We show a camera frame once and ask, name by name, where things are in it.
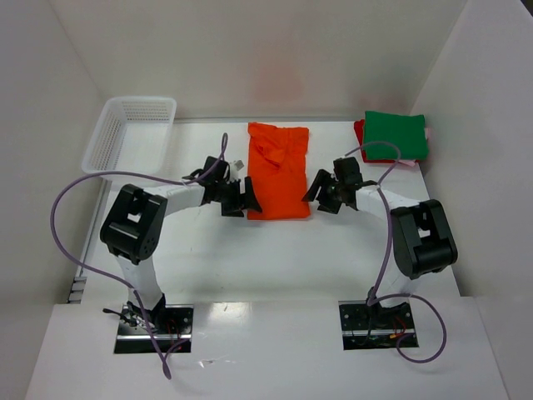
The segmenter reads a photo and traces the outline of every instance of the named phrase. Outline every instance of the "green cloth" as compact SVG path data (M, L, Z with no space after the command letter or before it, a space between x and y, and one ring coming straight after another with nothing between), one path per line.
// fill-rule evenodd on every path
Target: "green cloth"
M363 144L381 140L398 146L402 160L424 160L427 157L426 120L423 115L385 114L365 112ZM365 147L369 160L396 160L396 151L385 145Z

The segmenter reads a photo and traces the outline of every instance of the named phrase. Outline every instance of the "folded cloth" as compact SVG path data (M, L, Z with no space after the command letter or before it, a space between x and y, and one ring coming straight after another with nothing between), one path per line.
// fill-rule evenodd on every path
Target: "folded cloth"
M423 115L411 117L367 111L363 144L375 141L390 142L398 146L402 159L424 160L429 152L425 125ZM368 160L394 160L397 157L395 150L388 146L369 146L365 150Z
M360 145L363 143L363 136L365 134L365 120L361 119L359 121L355 121L353 123L353 129L356 131L356 138ZM394 160L369 160L366 157L366 151L365 149L361 150L361 157L363 159L364 163L368 164L376 164L376 163L390 163L392 164ZM405 165L408 165L410 167L414 167L416 163L418 163L418 160L400 160L400 163L403 163Z
M250 122L248 133L248 176L263 210L249 210L248 219L309 217L309 203L302 201L307 191L309 129Z

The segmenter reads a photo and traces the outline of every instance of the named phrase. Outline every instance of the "white backdrop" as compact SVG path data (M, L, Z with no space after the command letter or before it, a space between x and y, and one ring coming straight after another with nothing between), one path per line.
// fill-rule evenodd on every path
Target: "white backdrop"
M48 214L81 175L102 100L46 0L0 2L0 398L20 399L55 303L76 268L56 249ZM98 183L65 202L58 228L79 254Z
M530 399L533 17L519 0L470 0L413 113L433 128L422 165L478 298L509 395Z
M105 97L178 117L408 113L465 0L50 0Z

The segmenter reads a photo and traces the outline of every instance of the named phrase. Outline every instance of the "wire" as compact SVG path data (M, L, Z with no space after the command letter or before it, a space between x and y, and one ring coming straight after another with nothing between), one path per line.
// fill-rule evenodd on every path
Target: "wire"
M204 177L206 177L207 175L209 175L209 173L211 173L211 171L213 171L218 163L224 158L224 153L226 152L226 147L227 147L227 133L224 133L222 135L222 143L221 143L221 153L220 153L220 156L218 156L218 159L213 163L213 165L211 165L210 168L207 169L207 171L205 171L202 175L200 175L199 177L195 178L195 179L192 179L190 181L187 181L187 182L178 182L178 181L173 181L171 179L164 179L162 177L152 177L150 175L144 175L142 173L137 173L137 172L127 172L127 171L105 171L105 172L95 172L95 173L89 173L88 175L85 175L83 177L79 177L78 179L75 179L74 181L70 182L56 197L56 199L54 200L53 204L52 204L52 209L50 210L50 230L52 231L52 237L53 237L53 240L54 242L56 243L57 247L59 248L59 250L61 251L61 253L63 253L63 255L68 258L71 262L79 265L80 267L82 268L85 268L87 269L88 271L91 271L93 273L98 273L100 275L103 275L104 277L108 277L108 278L111 278L111 279L114 279L115 281L117 282L120 282L121 284L123 284L124 286L126 286L127 288L131 289L132 292L133 292L133 295L135 296L135 299L137 300L138 304L139 304L139 308L141 309L141 315L142 315L142 319L144 319L144 322L147 326L147 332L148 332L148 335L150 336L150 341L152 342L152 345L154 347L154 349L156 350L156 353L157 355L159 356L159 358L161 359L161 362L162 362L162 369L163 369L163 373L165 374L165 377L167 377L167 379L172 379L172 374L170 372L170 368L168 367L168 364L167 364L167 358L168 358L168 354L169 352L171 352L171 349L176 346L176 344L174 344L174 346L172 346L171 348L168 349L167 351L167 354L163 355L162 351L161 351L161 348L159 347L159 344L157 343L157 340L156 338L154 337L153 335L153 331L152 331L152 328L150 327L150 324L148 321L150 321L150 318L148 317L148 313L147 313L147 310L144 308L144 304L142 303L142 300L141 300L141 297L139 296L139 293L137 292L137 290L134 288L133 285L131 285L130 282L128 282L126 279L123 279L117 275L113 275L112 273L109 273L109 272L106 272L106 271L103 271L101 269L98 269L98 268L95 268L95 267L91 267L90 265L84 263L83 261L81 260L78 260L75 256L73 256L62 244L61 240L59 239L59 236L57 235L57 228L56 228L56 211L57 211L57 206L59 205L59 202L61 202L61 199L63 198L63 196L65 196L65 194L72 188L74 188L76 185L78 185L79 183L82 183L84 181L87 181L88 179L91 179L91 178L96 178L96 177L104 177L104 176L107 176L107 175L123 175L123 176L128 176L128 177L136 177L136 178L145 178L145 179L150 179L150 180L153 180L153 181L156 181L156 182L160 182L160 183L168 183L168 184L171 184L171 185L181 185L181 186L184 186L184 185L190 185L192 183L198 183L200 182Z
M168 336L170 336L170 344L174 344L174 337L172 335L172 331L170 330L170 325L167 322L167 329L168 329Z
M426 299L424 299L422 296L418 296L418 295L413 294L413 293L395 293L395 294L387 294L387 295L381 296L381 297L376 297L377 291L378 291L378 289L379 289L379 287L381 285L381 281L383 280L383 277L385 276L386 266L389 263L389 259L391 258L391 249L392 249L391 208L389 207L389 203L386 200L385 194L381 190L381 183L386 178L386 176L389 173L391 173L391 171L400 162L401 152L400 152L400 149L397 146L395 146L394 144L392 144L390 142L375 141L375 142L364 143L361 146L354 148L353 150L347 152L344 155L344 157L348 157L349 155L351 155L351 154L353 154L353 153L355 153L357 151L360 151L363 148L367 148L367 147L375 146L375 145L385 145L385 146L388 146L390 148L394 148L394 150L396 151L396 160L394 161L394 163L392 165L390 165L390 167L383 173L383 175L381 175L381 177L377 181L377 192L380 195L381 200L383 201L383 206L385 206L386 224L387 224L387 238L386 238L385 256L383 257L383 262L381 263L380 271L377 274L376 283L374 284L374 287L372 288L372 290L371 290L371 292L370 292L370 294L368 296L368 300L366 301L366 305L368 307L371 307L371 306L373 306L375 304L378 304L379 302L381 302L383 300L387 300L388 298L415 298L416 300L420 300L421 302L425 303L431 309L431 311L436 315L437 319L439 320L439 323L441 323L441 327L442 327L442 342L441 342L441 346L436 351L436 353L433 354L429 358L425 358L425 359L422 359L422 360L417 360L415 358L411 358L411 357L405 355L402 352L402 350L400 350L401 342L403 340L405 340L406 338L411 337L411 336L414 335L414 333L407 333L407 334L401 335L401 337L396 341L396 350L398 351L398 353L405 360L410 361L412 363L416 363L416 364L430 363L431 361L437 359L442 354L442 352L444 351L444 348L446 347L446 342L447 342L447 339L448 339L448 332L446 331L446 325L444 324L444 320L442 319L442 316L439 314L439 312L436 310L436 308L433 307L433 305L430 302L428 302Z
M368 330L366 331L365 339L362 342L355 341L354 343L359 347L365 346L366 343L368 342L368 338L370 337L371 332L372 332L372 318L368 318Z

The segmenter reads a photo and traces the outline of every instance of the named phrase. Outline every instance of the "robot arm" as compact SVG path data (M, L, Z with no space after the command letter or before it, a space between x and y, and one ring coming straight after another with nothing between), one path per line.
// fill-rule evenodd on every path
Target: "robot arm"
M354 157L334 161L334 174L320 170L303 201L318 200L320 211L337 214L342 204L387 220L376 182L363 181ZM442 205L419 202L382 189L391 210L394 257L387 265L378 297L413 293L427 273L438 273L457 260L457 248ZM402 300L386 300L394 307Z
M203 175L216 161L216 158L208 157L203 169L197 169L186 178ZM165 295L157 284L152 258L159 243L164 217L210 202L221 204L223 216L243 217L243 209L260 212L262 209L249 177L245 177L245 192L241 193L238 170L242 167L240 161L220 161L207 176L186 186L141 189L126 185L112 205L102 225L100 239L116 257L124 278L137 290L151 319L150 323L156 329L166 323ZM140 317L141 310L133 290L128 291L130 313Z

